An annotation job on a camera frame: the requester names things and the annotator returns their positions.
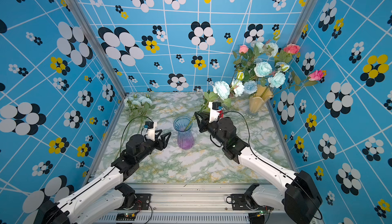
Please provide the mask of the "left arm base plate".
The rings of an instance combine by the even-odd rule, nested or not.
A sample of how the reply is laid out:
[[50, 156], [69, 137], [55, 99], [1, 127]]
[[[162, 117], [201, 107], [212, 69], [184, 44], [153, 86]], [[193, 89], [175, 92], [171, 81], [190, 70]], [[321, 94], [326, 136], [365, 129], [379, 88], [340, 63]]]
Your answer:
[[134, 197], [131, 199], [133, 202], [128, 202], [125, 200], [125, 204], [120, 206], [118, 210], [133, 210], [133, 211], [141, 211], [141, 210], [149, 210], [149, 205], [151, 202], [151, 194], [148, 193], [136, 193]]

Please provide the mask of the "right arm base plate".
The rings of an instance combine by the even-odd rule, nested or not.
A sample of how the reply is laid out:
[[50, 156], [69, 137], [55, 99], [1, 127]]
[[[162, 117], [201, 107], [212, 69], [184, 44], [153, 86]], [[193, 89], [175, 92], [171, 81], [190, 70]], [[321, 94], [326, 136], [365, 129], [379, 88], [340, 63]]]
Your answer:
[[226, 198], [226, 202], [231, 205], [233, 211], [264, 211], [265, 206], [258, 206], [256, 203], [250, 204], [244, 194], [231, 194]]

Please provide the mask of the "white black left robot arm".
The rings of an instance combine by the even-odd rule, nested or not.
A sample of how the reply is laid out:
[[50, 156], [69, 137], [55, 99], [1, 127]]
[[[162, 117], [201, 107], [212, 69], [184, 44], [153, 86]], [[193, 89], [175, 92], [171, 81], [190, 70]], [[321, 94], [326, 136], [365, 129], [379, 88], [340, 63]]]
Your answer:
[[146, 135], [135, 134], [120, 156], [101, 175], [71, 195], [57, 202], [43, 203], [34, 218], [35, 224], [92, 224], [118, 208], [131, 208], [135, 191], [125, 180], [138, 169], [153, 150], [167, 147], [171, 133], [151, 129]]

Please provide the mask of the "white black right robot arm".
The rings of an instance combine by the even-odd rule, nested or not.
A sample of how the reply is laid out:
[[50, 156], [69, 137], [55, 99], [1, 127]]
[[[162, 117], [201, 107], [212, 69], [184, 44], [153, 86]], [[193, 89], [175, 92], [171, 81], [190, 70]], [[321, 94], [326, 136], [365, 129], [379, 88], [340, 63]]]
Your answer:
[[260, 184], [252, 184], [239, 200], [231, 197], [233, 208], [243, 206], [246, 210], [268, 213], [283, 210], [296, 224], [309, 224], [320, 213], [323, 200], [308, 173], [286, 169], [252, 149], [237, 136], [229, 117], [212, 121], [205, 112], [195, 112], [195, 117], [199, 131], [216, 139], [229, 160], [257, 172], [277, 189], [269, 191]]

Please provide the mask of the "blue purple ribbed glass vase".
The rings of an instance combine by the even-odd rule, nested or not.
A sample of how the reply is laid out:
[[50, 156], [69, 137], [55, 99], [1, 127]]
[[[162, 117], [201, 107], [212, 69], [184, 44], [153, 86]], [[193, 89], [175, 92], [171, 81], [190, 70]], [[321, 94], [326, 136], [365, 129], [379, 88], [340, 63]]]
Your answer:
[[177, 145], [183, 150], [191, 149], [195, 139], [192, 134], [192, 119], [186, 116], [178, 117], [174, 121], [174, 129], [177, 131]]

